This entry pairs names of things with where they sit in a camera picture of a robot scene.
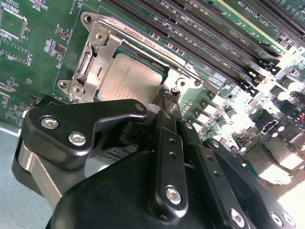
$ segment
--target motherboard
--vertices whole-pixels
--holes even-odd
[[[304,0],[0,0],[0,119],[17,126],[46,97],[150,104],[162,89],[202,140],[288,184],[304,80]]]

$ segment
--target gray surface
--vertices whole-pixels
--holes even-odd
[[[0,130],[0,229],[44,229],[47,201],[20,184],[11,171],[18,138]]]

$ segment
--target black bracket arm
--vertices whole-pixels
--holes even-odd
[[[213,151],[203,147],[196,130],[188,122],[181,121],[179,130],[183,136],[184,153],[195,165],[198,182],[209,202],[216,228],[249,229],[244,212]]]
[[[89,157],[95,133],[147,116],[146,107],[133,99],[40,107],[26,114],[21,138],[30,151],[61,168],[76,169]]]
[[[176,118],[169,112],[158,112],[156,126],[155,163],[148,204],[157,218],[173,222],[183,217],[188,209],[182,139],[176,133]]]

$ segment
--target black dimm slot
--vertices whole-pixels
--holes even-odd
[[[228,38],[231,37],[232,41],[236,42],[237,44],[240,45],[240,47],[242,47],[243,49],[247,50],[249,52],[249,54],[253,55],[253,56],[257,56],[257,53],[253,52],[252,49],[249,49],[244,43],[240,42],[239,40],[237,40],[234,36],[231,36],[231,34],[229,34],[228,32],[226,32],[225,30],[223,30],[222,28],[220,28],[217,24],[215,24],[214,22],[212,22],[208,17],[205,17],[203,13],[199,12],[198,10],[190,7],[188,5],[187,2],[185,2],[184,0],[173,0],[175,2],[177,2],[178,4],[182,5],[185,7],[185,11],[191,13],[192,15],[194,15],[197,19],[199,20],[203,20],[208,22],[209,24],[213,25],[221,34],[226,35]],[[205,2],[200,2],[200,4],[204,7],[204,10],[207,11],[209,14],[213,15],[213,17],[217,18],[219,21],[221,21],[222,23],[226,24],[232,31],[234,31],[235,33],[238,33],[239,35],[242,35],[243,39],[245,41],[247,41],[248,43],[251,43],[252,45],[255,45],[256,49],[259,50],[261,53],[263,53],[266,56],[269,56],[271,58],[274,58],[273,56],[271,56],[261,45],[260,43],[253,38],[252,36],[250,36],[248,33],[246,33],[245,31],[243,31],[241,28],[239,28],[237,25],[235,25],[234,23],[232,23],[230,20],[228,20],[226,17],[224,17],[223,15],[219,14],[219,12],[217,12],[215,9],[209,7]]]
[[[139,0],[133,0],[133,2],[137,3],[138,5],[140,5],[141,7],[143,7],[144,9],[148,10],[150,13],[152,13],[153,15],[157,16],[158,18],[161,18],[163,21],[165,21],[166,23],[170,24],[170,26],[172,26],[173,28],[175,28],[178,32],[180,32],[181,34],[184,34],[185,37],[187,37],[188,39],[191,38],[193,41],[195,41],[197,44],[199,44],[200,46],[202,46],[203,48],[209,50],[209,52],[211,52],[215,57],[222,59],[223,62],[225,62],[224,64],[229,64],[230,66],[232,66],[234,69],[237,70],[238,74],[243,74],[243,75],[248,75],[248,69],[246,68],[242,68],[244,67],[244,63],[238,59],[236,59],[235,61],[238,62],[240,64],[239,67],[238,65],[236,65],[234,62],[232,62],[230,59],[228,59],[226,56],[222,55],[221,53],[219,53],[218,51],[216,51],[215,49],[213,49],[213,47],[210,47],[209,45],[207,45],[206,43],[203,43],[201,40],[197,39],[196,37],[192,36],[190,33],[182,30],[181,28],[177,27],[173,22],[168,21],[167,18],[165,18],[164,16],[162,16],[161,14],[153,11],[151,9],[151,7],[145,5],[144,3],[142,3]],[[196,53],[197,55],[199,55],[201,58],[203,58],[204,60],[208,61],[208,62],[214,62],[214,59],[211,58],[210,56],[206,55],[204,52],[202,52],[199,49],[195,49],[192,45],[190,45],[189,43],[185,42],[183,39],[181,39],[179,36],[175,35],[174,33],[171,33],[169,35],[172,38],[175,38],[175,40],[177,42],[179,42],[182,46],[184,47],[188,47],[189,50],[193,53]],[[236,73],[234,70],[230,70],[230,69],[226,69],[227,71],[230,71],[232,73]]]
[[[198,57],[196,54],[194,54],[197,52],[194,49],[194,47],[192,47],[190,44],[184,42],[183,40],[176,38],[178,41],[180,41],[180,43],[182,43],[182,46],[177,44],[174,41],[171,41],[169,38],[167,38],[166,35],[164,35],[164,34],[167,34],[167,32],[168,32],[164,27],[162,27],[160,24],[156,23],[151,18],[147,18],[146,15],[144,15],[142,12],[136,10],[134,7],[131,7],[126,2],[123,2],[120,0],[104,0],[104,1],[107,2],[110,6],[114,7],[116,10],[128,15],[130,18],[132,18],[139,24],[145,26],[151,32],[157,34],[158,36],[160,36],[163,39],[169,40],[170,43],[172,43],[175,47],[179,48],[180,50],[184,51],[188,55],[192,56],[194,59],[202,62],[204,65],[206,65],[210,69],[214,70],[216,73],[231,80],[232,82],[236,83],[237,85],[241,85],[241,82],[244,81],[243,79],[241,79],[239,77],[239,75],[237,73],[228,71],[227,69],[224,68],[224,66],[220,65],[216,61],[209,60],[207,62],[207,61],[204,61],[202,58]]]
[[[244,0],[246,4],[252,7],[257,12],[261,13],[267,20],[269,20],[275,27],[278,28],[283,34],[288,36],[290,39],[298,43],[299,45],[305,46],[305,36],[296,31],[293,27],[291,27],[287,22],[285,22],[282,18],[277,16],[271,9],[261,3],[259,0],[251,0],[248,2]]]
[[[166,17],[169,18],[173,18],[173,19],[177,19],[175,14],[170,13],[168,10],[164,9],[162,6],[158,5],[156,2],[152,1],[152,0],[142,0],[143,2],[145,2],[146,4],[149,4],[150,7],[162,12]],[[220,34],[218,34],[217,32],[215,32],[214,30],[212,30],[211,28],[209,28],[208,26],[204,25],[203,23],[199,22],[198,20],[196,20],[194,17],[192,17],[191,15],[188,15],[188,17],[190,17],[191,20],[193,20],[194,22],[196,22],[198,25],[200,25],[204,30],[208,31],[210,34],[212,34],[213,36],[217,37],[219,40],[221,40],[223,43],[226,43],[228,46],[230,46],[231,49],[233,49],[236,52],[239,52],[240,54],[242,54],[243,56],[248,58],[248,62],[253,62],[253,64],[256,64],[256,59],[254,59],[252,56],[248,55],[247,53],[245,53],[244,51],[242,51],[241,49],[239,49],[237,46],[235,46],[234,44],[232,44],[231,42],[229,42],[228,40],[224,39],[224,37]],[[178,18],[178,25],[180,25],[181,30],[178,26],[176,26],[173,22],[171,23],[171,26],[175,27],[180,33],[184,33],[187,35],[187,37],[190,37],[192,40],[195,40],[197,43],[199,43],[201,46],[207,48],[207,45],[211,48],[211,49],[218,49],[220,52],[224,52],[226,53],[226,56],[230,57],[231,62],[234,62],[236,64],[238,64],[241,68],[244,68],[245,63],[243,61],[240,61],[239,59],[237,59],[237,57],[234,54],[231,54],[230,52],[228,52],[227,50],[221,48],[218,44],[214,43],[211,39],[207,38],[207,40],[202,39],[202,34],[200,34],[198,32],[198,30],[196,30],[194,27],[190,27],[187,23],[185,23],[184,21],[182,21],[181,19]]]
[[[298,22],[290,13],[288,13],[278,2],[274,0],[261,0],[263,4],[269,7],[274,13],[280,16],[284,21],[291,25],[294,29],[300,33],[305,33],[305,26]]]

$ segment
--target metal retention bracket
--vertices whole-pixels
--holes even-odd
[[[214,94],[218,94],[216,88],[199,77],[190,63],[170,53],[150,37],[146,38],[150,41],[148,45],[140,39],[144,35],[131,36],[128,31],[139,33],[119,20],[84,12],[81,21],[90,33],[77,68],[71,80],[57,82],[57,86],[68,95],[70,101],[93,102],[95,93],[100,89],[103,81],[100,76],[101,70],[110,65],[115,51],[122,44],[169,69],[168,78],[163,84],[164,88],[170,90],[175,88],[184,93],[188,88],[198,89],[204,86]]]

